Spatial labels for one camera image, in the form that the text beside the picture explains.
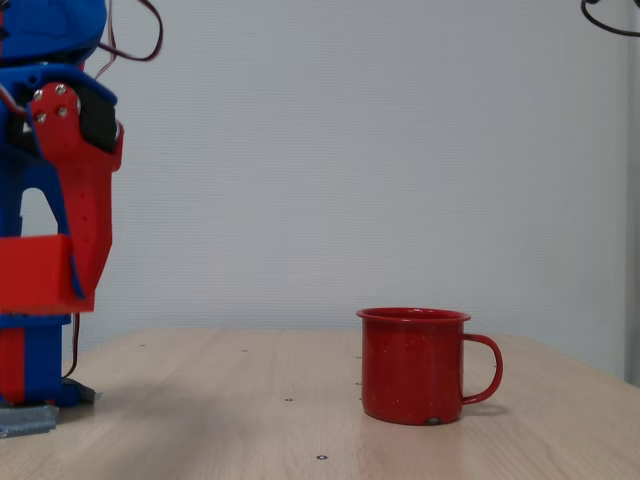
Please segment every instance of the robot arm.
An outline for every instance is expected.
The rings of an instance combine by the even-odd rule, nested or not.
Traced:
[[[15,195],[43,190],[59,234],[0,239],[0,311],[88,312],[111,248],[111,175],[120,168],[124,129],[115,97],[93,79],[73,66],[35,68],[29,78],[40,80],[26,118],[8,138],[32,158],[18,162],[11,183],[21,187]]]
[[[111,248],[111,174],[120,168],[124,129],[99,95],[64,83],[38,90],[28,114],[62,188],[76,294],[92,298]]]

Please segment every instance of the wire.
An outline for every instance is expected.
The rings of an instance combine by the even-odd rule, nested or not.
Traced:
[[[76,367],[78,366],[78,343],[80,340],[80,314],[75,313],[73,315],[73,362],[71,363],[71,368],[67,374],[62,378],[67,378],[71,375]]]
[[[587,0],[582,0],[582,3],[580,4],[580,9],[582,10],[582,14],[586,17],[587,20],[589,20],[595,26],[600,27],[603,30],[606,30],[607,32],[615,33],[616,35],[622,35],[624,37],[640,37],[640,32],[618,30],[617,28],[613,28],[613,27],[610,27],[609,25],[605,25],[600,20],[597,20],[594,17],[592,17],[591,14],[589,13],[589,10],[587,10]]]
[[[107,17],[107,36],[109,39],[109,46],[112,48],[116,48],[116,36],[113,33],[113,0],[109,0],[109,16]],[[115,53],[110,54],[109,61],[100,69],[98,74],[96,75],[96,79],[100,78],[104,72],[109,70],[109,67],[113,65],[118,56]]]
[[[101,43],[99,45],[99,47],[102,50],[105,50],[105,51],[111,53],[112,55],[115,55],[117,57],[126,58],[127,60],[133,60],[134,62],[150,62],[151,60],[156,58],[158,56],[158,54],[160,53],[160,50],[162,50],[162,42],[164,41],[164,24],[162,23],[162,17],[160,16],[160,13],[158,13],[158,10],[156,9],[156,7],[154,7],[149,0],[138,0],[138,2],[140,2],[142,5],[147,7],[147,9],[151,13],[153,13],[153,15],[158,20],[158,40],[156,41],[156,46],[153,49],[153,51],[149,55],[147,55],[146,57],[135,57],[135,56],[133,56],[133,55],[131,55],[129,53],[123,52],[122,50],[118,50],[115,47],[115,44],[113,46],[111,46],[111,45],[105,45],[104,43]]]
[[[4,103],[11,113],[19,115],[21,117],[27,117],[27,109],[18,105],[13,95],[9,93],[4,85],[0,84],[0,100]]]

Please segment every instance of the mug handle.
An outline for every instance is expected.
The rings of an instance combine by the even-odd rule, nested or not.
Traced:
[[[491,382],[491,385],[489,385],[489,388],[487,388],[482,393],[464,397],[462,399],[463,405],[471,405],[472,403],[484,402],[487,398],[496,393],[496,390],[498,390],[500,382],[502,381],[502,353],[500,352],[500,349],[498,348],[496,342],[491,340],[489,337],[485,337],[484,335],[465,333],[464,339],[469,340],[470,342],[484,343],[485,345],[490,347],[491,350],[493,350],[493,354],[496,357],[496,374],[494,375],[493,381]]]

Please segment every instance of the white wall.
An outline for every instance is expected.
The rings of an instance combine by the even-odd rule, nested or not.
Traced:
[[[640,10],[631,6],[633,28],[640,31]],[[640,42],[630,42],[631,85],[629,99],[629,171],[627,245],[626,378],[640,386]]]
[[[577,0],[157,3],[161,58],[103,77],[126,154],[84,348],[424,305],[622,374],[628,42]]]

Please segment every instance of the red mug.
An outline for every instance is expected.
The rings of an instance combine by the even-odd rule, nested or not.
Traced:
[[[463,405],[493,395],[502,380],[502,354],[493,340],[464,333],[465,313],[430,308],[370,308],[362,318],[362,405],[365,413],[404,425],[458,419]],[[463,341],[488,345],[496,357],[489,388],[462,394]]]

